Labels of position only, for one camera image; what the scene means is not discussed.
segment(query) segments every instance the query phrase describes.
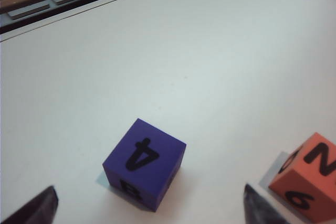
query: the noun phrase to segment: purple cube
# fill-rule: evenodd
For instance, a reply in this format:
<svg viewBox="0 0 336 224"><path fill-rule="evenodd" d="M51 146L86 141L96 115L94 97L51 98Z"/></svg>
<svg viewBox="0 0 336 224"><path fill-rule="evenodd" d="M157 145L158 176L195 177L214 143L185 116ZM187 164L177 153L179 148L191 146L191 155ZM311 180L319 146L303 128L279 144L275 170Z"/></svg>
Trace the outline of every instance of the purple cube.
<svg viewBox="0 0 336 224"><path fill-rule="evenodd" d="M103 167L111 186L156 211L185 148L185 143L137 119Z"/></svg>

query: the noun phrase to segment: number 4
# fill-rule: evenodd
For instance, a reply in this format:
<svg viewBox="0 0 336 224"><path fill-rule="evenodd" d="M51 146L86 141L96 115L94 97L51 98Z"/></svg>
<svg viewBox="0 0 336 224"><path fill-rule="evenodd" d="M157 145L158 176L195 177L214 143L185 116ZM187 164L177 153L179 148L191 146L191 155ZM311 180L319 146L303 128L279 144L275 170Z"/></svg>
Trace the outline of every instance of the number 4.
<svg viewBox="0 0 336 224"><path fill-rule="evenodd" d="M151 140L149 138L145 138L142 142L137 142L135 144L137 149L134 151L132 156L126 162L127 170L130 170L130 171L137 170L140 167L147 165L148 163L159 158L159 154L156 151L148 147L150 142ZM148 156L138 161L141 154L143 153L146 153Z"/></svg>

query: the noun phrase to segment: foam block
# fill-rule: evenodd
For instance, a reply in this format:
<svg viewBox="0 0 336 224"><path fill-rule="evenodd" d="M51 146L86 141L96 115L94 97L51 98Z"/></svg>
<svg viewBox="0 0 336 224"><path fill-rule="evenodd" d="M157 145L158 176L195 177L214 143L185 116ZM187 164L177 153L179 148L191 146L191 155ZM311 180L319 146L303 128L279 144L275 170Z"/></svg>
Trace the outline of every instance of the foam block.
<svg viewBox="0 0 336 224"><path fill-rule="evenodd" d="M269 188L314 223L336 218L336 145L314 133L289 156Z"/></svg>
<svg viewBox="0 0 336 224"><path fill-rule="evenodd" d="M103 163L111 186L156 211L186 144L137 119Z"/></svg>

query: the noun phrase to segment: printed number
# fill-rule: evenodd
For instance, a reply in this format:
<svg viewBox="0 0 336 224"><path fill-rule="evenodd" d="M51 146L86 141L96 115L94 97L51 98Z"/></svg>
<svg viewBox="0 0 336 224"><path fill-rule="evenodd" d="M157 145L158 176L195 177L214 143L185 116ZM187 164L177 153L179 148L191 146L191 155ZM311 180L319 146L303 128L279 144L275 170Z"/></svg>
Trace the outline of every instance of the printed number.
<svg viewBox="0 0 336 224"><path fill-rule="evenodd" d="M285 193L285 197L294 206L296 206L298 208L301 208L301 209L304 209L304 210L308 210L310 208L310 205L309 205L308 201L306 201L306 199L314 200L314 198L312 196L310 196L309 194L299 193L298 191L287 191Z"/></svg>
<svg viewBox="0 0 336 224"><path fill-rule="evenodd" d="M142 142L137 142L135 144L137 149L134 151L132 156L126 162L127 170L131 170L131 171L137 170L140 167L142 167L144 165L147 165L148 163L150 163L150 162L159 158L159 154L156 151L154 151L154 150L152 150L148 147L150 142L151 141L150 141L149 138L145 138ZM140 156L143 153L146 153L147 157L138 161L138 159L140 158Z"/></svg>

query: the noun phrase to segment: white table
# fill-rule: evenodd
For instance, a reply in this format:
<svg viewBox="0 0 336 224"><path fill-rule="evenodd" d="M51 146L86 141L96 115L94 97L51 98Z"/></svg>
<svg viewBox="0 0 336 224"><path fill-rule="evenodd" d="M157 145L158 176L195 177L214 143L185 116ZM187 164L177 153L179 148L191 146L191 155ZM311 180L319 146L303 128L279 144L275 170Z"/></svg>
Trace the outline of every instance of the white table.
<svg viewBox="0 0 336 224"><path fill-rule="evenodd" d="M336 0L118 0L1 43L2 219L48 185L55 224L244 223L277 156L336 143ZM156 213L103 186L136 118L187 143Z"/></svg>

